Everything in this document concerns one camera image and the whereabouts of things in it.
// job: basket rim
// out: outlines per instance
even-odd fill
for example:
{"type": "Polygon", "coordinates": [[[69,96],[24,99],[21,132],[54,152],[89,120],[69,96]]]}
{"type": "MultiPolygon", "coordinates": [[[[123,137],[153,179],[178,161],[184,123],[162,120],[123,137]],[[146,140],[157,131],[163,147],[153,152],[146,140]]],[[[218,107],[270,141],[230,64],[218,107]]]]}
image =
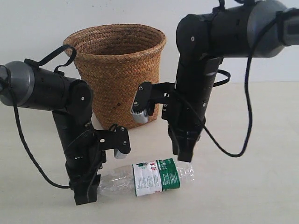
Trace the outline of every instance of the basket rim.
{"type": "MultiPolygon", "coordinates": [[[[124,28],[128,28],[128,27],[143,27],[146,28],[150,31],[153,31],[157,34],[160,35],[161,37],[161,41],[156,44],[155,46],[146,49],[146,50],[142,50],[142,51],[137,51],[134,53],[129,53],[129,54],[122,54],[122,55],[96,55],[96,54],[87,54],[87,53],[82,53],[82,52],[77,52],[77,56],[76,59],[81,59],[81,60],[102,60],[103,62],[107,61],[107,62],[111,62],[111,61],[123,61],[123,60],[128,60],[128,58],[130,60],[134,60],[134,59],[140,59],[146,56],[150,56],[152,54],[156,54],[158,52],[161,52],[163,50],[163,48],[166,45],[166,35],[159,29],[148,26],[148,25],[143,25],[143,24],[136,24],[136,23],[127,23],[127,24],[107,24],[107,25],[100,25],[100,26],[93,26],[93,27],[88,27],[85,29],[81,29],[75,33],[70,34],[64,41],[63,44],[69,44],[71,46],[73,46],[71,44],[72,40],[74,40],[74,38],[76,38],[76,36],[80,35],[80,34],[86,34],[89,31],[93,31],[93,30],[97,30],[99,28],[106,28],[106,27],[124,27],[124,28]]],[[[71,49],[67,49],[65,51],[65,53],[68,56],[71,56],[71,49]]]]}

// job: black cable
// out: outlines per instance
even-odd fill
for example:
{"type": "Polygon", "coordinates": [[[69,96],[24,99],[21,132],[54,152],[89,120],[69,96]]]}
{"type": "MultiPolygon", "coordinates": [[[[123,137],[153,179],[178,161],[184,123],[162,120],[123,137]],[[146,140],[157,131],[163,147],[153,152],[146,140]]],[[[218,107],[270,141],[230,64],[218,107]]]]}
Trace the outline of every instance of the black cable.
{"type": "Polygon", "coordinates": [[[33,154],[31,153],[31,151],[30,151],[30,149],[29,149],[29,147],[28,147],[28,145],[26,143],[23,131],[22,131],[21,122],[20,122],[20,116],[19,116],[19,112],[18,112],[18,106],[17,106],[17,103],[16,103],[16,97],[15,97],[13,88],[11,86],[11,71],[7,67],[5,67],[3,65],[0,65],[0,67],[4,67],[6,69],[6,71],[7,71],[7,79],[8,79],[8,81],[6,82],[5,80],[2,79],[1,82],[7,84],[7,88],[8,88],[8,91],[9,91],[9,93],[11,95],[12,102],[13,102],[14,116],[15,116],[15,121],[16,121],[16,124],[17,124],[18,133],[19,133],[21,142],[22,142],[22,144],[23,144],[23,146],[24,146],[24,148],[25,148],[28,156],[30,157],[31,161],[34,163],[34,165],[36,166],[36,168],[38,169],[38,171],[41,173],[41,175],[43,176],[43,178],[49,184],[51,184],[54,187],[60,188],[60,189],[69,189],[70,186],[59,185],[59,184],[56,184],[53,181],[51,181],[47,177],[47,175],[45,174],[45,172],[43,171],[43,169],[40,167],[40,165],[38,164],[38,162],[35,160],[33,154]]]}
{"type": "Polygon", "coordinates": [[[230,156],[230,157],[234,157],[234,158],[239,158],[242,155],[244,155],[247,145],[248,145],[248,141],[251,135],[251,129],[252,129],[252,123],[253,123],[253,116],[252,116],[252,107],[251,107],[251,101],[250,101],[250,95],[249,95],[249,74],[250,74],[250,67],[251,67],[251,62],[252,62],[252,58],[254,56],[254,52],[258,46],[258,44],[260,43],[261,39],[263,38],[263,36],[278,22],[278,19],[280,19],[279,17],[273,19],[269,24],[267,24],[262,31],[259,33],[259,35],[257,36],[251,50],[250,53],[248,55],[248,60],[247,60],[247,65],[246,65],[246,73],[245,73],[245,82],[244,82],[244,91],[245,91],[245,97],[246,97],[246,103],[247,103],[247,108],[248,108],[248,115],[249,115],[249,122],[248,122],[248,129],[247,129],[247,134],[245,137],[245,141],[244,141],[244,145],[243,148],[241,150],[240,153],[238,154],[232,154],[229,153],[228,151],[226,151],[224,148],[221,147],[221,145],[217,142],[217,140],[214,138],[214,136],[211,134],[211,132],[208,130],[208,128],[205,126],[205,124],[201,121],[199,115],[196,113],[195,109],[189,104],[189,102],[184,99],[184,97],[182,97],[179,93],[175,92],[174,93],[177,95],[177,97],[183,101],[193,112],[194,114],[197,116],[200,125],[204,128],[204,130],[206,131],[206,133],[209,135],[209,137],[212,139],[212,141],[215,143],[215,145],[226,155],[230,156]]]}

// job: bottle label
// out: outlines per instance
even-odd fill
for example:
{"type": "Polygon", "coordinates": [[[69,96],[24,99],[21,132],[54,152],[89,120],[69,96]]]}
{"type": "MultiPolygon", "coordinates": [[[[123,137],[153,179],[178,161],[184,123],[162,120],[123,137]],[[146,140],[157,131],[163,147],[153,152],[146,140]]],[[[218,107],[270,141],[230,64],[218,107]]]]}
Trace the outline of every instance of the bottle label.
{"type": "Polygon", "coordinates": [[[133,165],[136,196],[178,189],[177,168],[173,159],[156,160],[133,165]]]}

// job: clear plastic bottle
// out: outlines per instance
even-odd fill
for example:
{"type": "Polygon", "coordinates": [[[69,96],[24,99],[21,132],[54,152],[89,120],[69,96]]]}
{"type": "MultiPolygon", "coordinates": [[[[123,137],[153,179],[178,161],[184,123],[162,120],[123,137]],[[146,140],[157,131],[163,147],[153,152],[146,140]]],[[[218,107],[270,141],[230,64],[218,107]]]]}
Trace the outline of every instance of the clear plastic bottle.
{"type": "MultiPolygon", "coordinates": [[[[163,161],[172,161],[174,167],[177,171],[177,176],[179,178],[179,186],[183,186],[186,183],[192,182],[194,180],[194,170],[191,163],[187,162],[181,162],[173,159],[167,159],[163,161]]],[[[147,163],[139,163],[140,164],[147,164],[148,166],[151,164],[151,162],[147,163]]],[[[123,166],[116,168],[114,170],[111,170],[108,175],[101,176],[100,181],[100,187],[99,187],[99,193],[101,195],[108,195],[108,194],[136,194],[136,187],[135,187],[135,178],[136,171],[134,173],[133,166],[123,166]]]]}

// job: green label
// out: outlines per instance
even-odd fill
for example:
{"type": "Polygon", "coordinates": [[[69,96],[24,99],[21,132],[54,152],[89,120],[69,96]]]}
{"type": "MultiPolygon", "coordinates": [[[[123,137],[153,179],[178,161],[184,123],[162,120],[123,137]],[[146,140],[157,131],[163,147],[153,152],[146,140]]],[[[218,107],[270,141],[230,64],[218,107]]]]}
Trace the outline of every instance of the green label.
{"type": "Polygon", "coordinates": [[[162,191],[180,187],[178,171],[173,159],[157,160],[160,172],[162,191]]]}

